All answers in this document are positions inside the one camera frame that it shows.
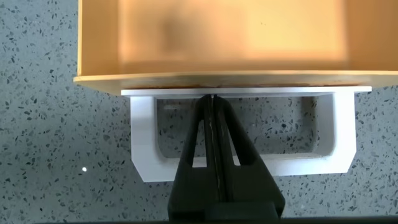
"speckled countertop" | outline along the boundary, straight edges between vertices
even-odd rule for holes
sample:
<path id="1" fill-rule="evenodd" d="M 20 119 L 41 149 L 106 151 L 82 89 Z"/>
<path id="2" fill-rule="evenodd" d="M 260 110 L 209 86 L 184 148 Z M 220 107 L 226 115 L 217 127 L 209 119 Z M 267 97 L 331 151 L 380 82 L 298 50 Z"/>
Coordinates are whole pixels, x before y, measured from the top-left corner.
<path id="1" fill-rule="evenodd" d="M 145 184 L 135 170 L 128 100 L 72 83 L 77 9 L 77 0 L 0 1 L 0 223 L 166 219 L 172 183 Z M 396 86 L 356 95 L 358 151 L 347 174 L 275 178 L 285 217 L 398 214 L 397 102 Z M 260 151 L 269 147 L 255 137 L 261 128 L 286 121 L 303 128 L 296 138 L 309 135 L 305 99 L 236 103 Z M 168 104 L 176 102 L 159 102 L 159 141 L 176 156 L 189 117 Z M 264 113 L 267 126 L 252 113 Z M 314 144 L 287 141 L 275 143 Z"/>

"white plastic frame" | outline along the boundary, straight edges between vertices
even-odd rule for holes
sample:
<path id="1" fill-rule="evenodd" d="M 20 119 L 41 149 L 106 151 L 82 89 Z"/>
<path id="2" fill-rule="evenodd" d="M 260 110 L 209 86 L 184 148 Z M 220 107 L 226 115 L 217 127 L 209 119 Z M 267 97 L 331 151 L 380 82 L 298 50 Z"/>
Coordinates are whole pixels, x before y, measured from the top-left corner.
<path id="1" fill-rule="evenodd" d="M 131 160 L 144 182 L 173 181 L 179 158 L 166 158 L 157 144 L 156 99 L 221 97 L 318 96 L 316 126 L 320 142 L 311 153 L 261 155 L 272 175 L 332 174 L 347 172 L 356 152 L 354 93 L 370 86 L 206 88 L 123 90 L 131 99 Z M 195 158 L 194 166 L 206 166 Z"/>

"rectangular opening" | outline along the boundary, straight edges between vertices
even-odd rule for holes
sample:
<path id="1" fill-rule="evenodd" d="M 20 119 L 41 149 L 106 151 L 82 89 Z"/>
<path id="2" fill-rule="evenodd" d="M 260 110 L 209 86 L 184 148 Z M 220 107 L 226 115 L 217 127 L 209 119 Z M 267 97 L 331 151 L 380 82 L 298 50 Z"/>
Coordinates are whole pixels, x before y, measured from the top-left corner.
<path id="1" fill-rule="evenodd" d="M 228 101 L 259 154 L 312 152 L 318 147 L 316 98 L 230 98 Z M 158 143 L 165 157 L 180 157 L 195 102 L 157 100 Z M 201 125 L 195 157 L 205 156 L 204 142 Z"/>
<path id="2" fill-rule="evenodd" d="M 80 0 L 80 75 L 398 70 L 395 0 Z"/>

